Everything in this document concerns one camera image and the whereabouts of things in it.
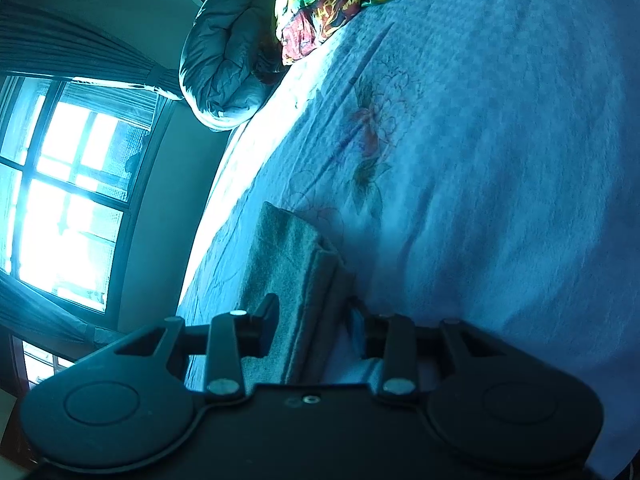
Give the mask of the white rolled duvet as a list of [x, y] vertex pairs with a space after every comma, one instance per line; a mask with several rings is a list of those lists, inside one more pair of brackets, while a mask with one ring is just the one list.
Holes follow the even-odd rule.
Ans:
[[205, 0], [184, 42], [179, 84], [195, 117], [214, 131], [247, 122], [284, 67], [276, 0]]

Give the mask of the lower side window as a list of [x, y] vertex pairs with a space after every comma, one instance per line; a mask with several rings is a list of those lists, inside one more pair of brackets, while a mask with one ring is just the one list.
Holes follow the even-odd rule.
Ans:
[[11, 337], [11, 344], [17, 378], [26, 391], [74, 365], [16, 337]]

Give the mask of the grey-green fleece pants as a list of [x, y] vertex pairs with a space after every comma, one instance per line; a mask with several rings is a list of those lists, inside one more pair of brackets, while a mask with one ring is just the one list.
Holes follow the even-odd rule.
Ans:
[[318, 384], [353, 282], [329, 240], [292, 212], [264, 203], [239, 307], [253, 313], [265, 296], [276, 295], [279, 322], [269, 353], [242, 359], [247, 387]]

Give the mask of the light blue floral bedsheet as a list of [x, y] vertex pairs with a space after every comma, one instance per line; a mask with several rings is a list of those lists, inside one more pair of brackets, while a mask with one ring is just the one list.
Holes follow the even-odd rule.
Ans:
[[375, 312], [461, 318], [597, 393], [639, 448], [639, 0], [395, 0], [297, 62], [218, 169], [178, 312], [234, 309], [259, 211]]

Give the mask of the large bedroom window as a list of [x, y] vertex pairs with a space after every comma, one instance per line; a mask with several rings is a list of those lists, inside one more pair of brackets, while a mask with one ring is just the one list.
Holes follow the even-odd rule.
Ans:
[[2, 271], [105, 313], [170, 110], [149, 90], [2, 77]]

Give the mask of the teal curtain near headboard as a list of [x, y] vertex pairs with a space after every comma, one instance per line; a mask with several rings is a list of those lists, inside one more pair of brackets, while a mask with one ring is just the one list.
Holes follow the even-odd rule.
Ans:
[[1, 73], [183, 98], [175, 70], [91, 25], [18, 0], [1, 0]]

